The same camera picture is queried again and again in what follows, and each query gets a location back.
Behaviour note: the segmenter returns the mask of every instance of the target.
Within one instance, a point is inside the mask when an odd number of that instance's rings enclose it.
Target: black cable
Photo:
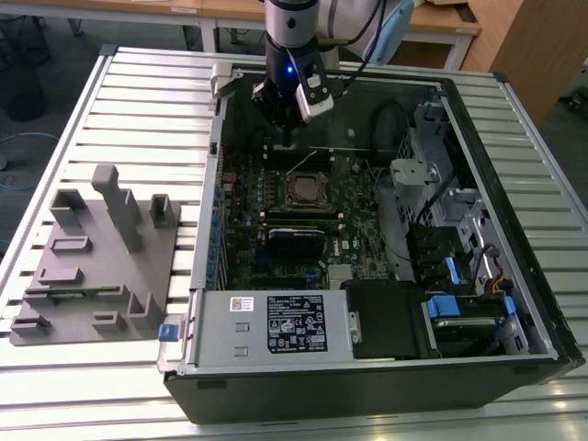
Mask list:
[[[229,35],[232,37],[231,31],[230,31],[229,29],[227,29],[227,28],[224,28],[224,30],[225,30],[225,32],[226,32],[227,34],[229,34]],[[243,32],[240,32],[240,31],[239,31],[239,29],[236,29],[236,28],[233,28],[232,30],[234,30],[234,31],[235,31],[235,34],[237,34],[237,35],[240,35],[240,36],[247,35],[247,34],[249,33],[249,31],[250,31],[250,29],[247,29],[247,30],[245,30],[245,31],[243,31]]]
[[[266,36],[266,31],[264,31],[263,34],[261,34],[261,37],[259,38],[259,40],[257,41],[257,46],[259,46],[261,44],[261,40],[264,39],[264,37]]]
[[[409,259],[408,257],[404,257],[403,255],[400,255],[400,254],[396,253],[396,252],[395,252],[394,250],[392,250],[391,248],[390,248],[390,251],[392,251],[392,254],[394,254],[394,255],[395,255],[396,257],[398,257],[399,259],[405,260],[406,262],[408,262],[408,263],[410,263],[410,264],[413,262],[413,261],[412,261],[411,259]]]
[[[383,0],[379,0],[376,3],[376,7],[374,7],[374,10],[372,11],[371,15],[369,16],[369,18],[367,19],[366,24],[364,25],[364,27],[359,31],[359,33],[352,38],[351,40],[347,41],[345,44],[340,45],[341,47],[344,46],[351,46],[352,44],[356,44],[358,41],[361,40],[361,38],[364,36],[364,34],[368,31],[369,29],[369,25],[371,25],[371,22],[373,21],[374,17],[376,16],[376,14],[378,13],[378,9],[381,6]]]
[[[441,185],[439,186],[437,191],[434,193],[434,195],[431,196],[431,198],[424,203],[423,207],[421,208],[421,211],[419,211],[419,214],[416,216],[416,220],[414,221],[414,223],[418,224],[421,221],[421,218],[426,213],[426,211],[428,209],[430,209],[431,207],[433,207],[433,204],[435,204],[436,201],[439,198],[441,198],[441,195],[443,195],[443,193],[445,193],[445,190],[447,190],[447,188],[451,184],[451,181],[453,181],[457,175],[458,175],[458,172],[454,168],[451,171],[451,173],[445,178],[445,180],[441,183]]]
[[[353,72],[353,74],[349,78],[347,78],[347,80],[345,80],[344,90],[347,90],[349,88],[349,86],[357,79],[357,77],[359,75],[361,75],[362,72],[364,72],[364,70],[366,69],[366,66],[368,65],[369,59],[372,57],[372,55],[374,54],[374,51],[376,50],[376,47],[378,46],[379,35],[382,32],[382,26],[384,24],[384,17],[386,16],[386,4],[387,3],[388,3],[388,0],[381,0],[381,11],[379,14],[378,30],[376,31],[374,41],[372,42],[372,44],[369,48],[369,51],[367,52],[366,59],[361,63],[361,65],[357,68],[357,70],[355,72]]]
[[[404,118],[404,121],[406,124],[406,132],[409,132],[411,129],[411,121],[408,116],[408,112],[406,111],[406,109],[404,108],[404,106],[401,103],[399,103],[394,98],[388,98],[385,101],[382,101],[381,103],[379,103],[376,106],[376,108],[374,108],[374,110],[371,112],[371,115],[369,115],[369,122],[368,122],[369,136],[368,136],[368,140],[367,140],[368,141],[367,147],[369,148],[369,150],[372,153],[375,153],[377,150],[377,148],[376,148],[376,130],[378,129],[379,117],[381,116],[382,112],[384,110],[386,110],[386,108],[388,108],[388,107],[399,109],[400,112],[402,113],[402,117]]]
[[[473,296],[476,293],[476,277],[478,277],[478,271],[480,271],[481,260],[488,250],[491,250],[492,248],[496,248],[493,243],[486,243],[476,258],[476,264],[474,265],[474,270],[471,273],[471,280],[469,281],[468,289],[466,290],[470,296]]]

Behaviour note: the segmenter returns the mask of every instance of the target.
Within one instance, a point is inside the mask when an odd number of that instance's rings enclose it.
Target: silver metal bracket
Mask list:
[[[232,62],[215,62],[210,74],[210,91],[214,98],[221,97],[221,89],[232,81]]]
[[[359,328],[359,316],[357,312],[349,312],[349,335],[354,345],[361,343],[361,329]]]

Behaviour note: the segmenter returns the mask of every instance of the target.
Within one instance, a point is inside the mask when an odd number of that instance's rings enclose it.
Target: white sticker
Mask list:
[[[254,310],[253,297],[231,297],[231,312],[251,312]]]
[[[457,28],[456,32],[458,34],[471,34],[476,35],[478,33],[477,29],[466,29],[466,28]]]
[[[172,7],[172,12],[180,12],[182,14],[196,14],[198,11],[193,7]]]

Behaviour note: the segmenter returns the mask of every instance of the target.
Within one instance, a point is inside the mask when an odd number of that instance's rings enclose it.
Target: motherboard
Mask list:
[[[374,172],[384,173],[365,158],[328,149],[301,161],[225,156],[227,289],[339,289],[352,277],[390,277],[374,196]]]

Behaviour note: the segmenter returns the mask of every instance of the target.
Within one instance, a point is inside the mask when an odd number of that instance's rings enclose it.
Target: barcode sticker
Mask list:
[[[231,305],[229,307],[231,312],[251,312],[254,310],[253,297],[231,297]]]

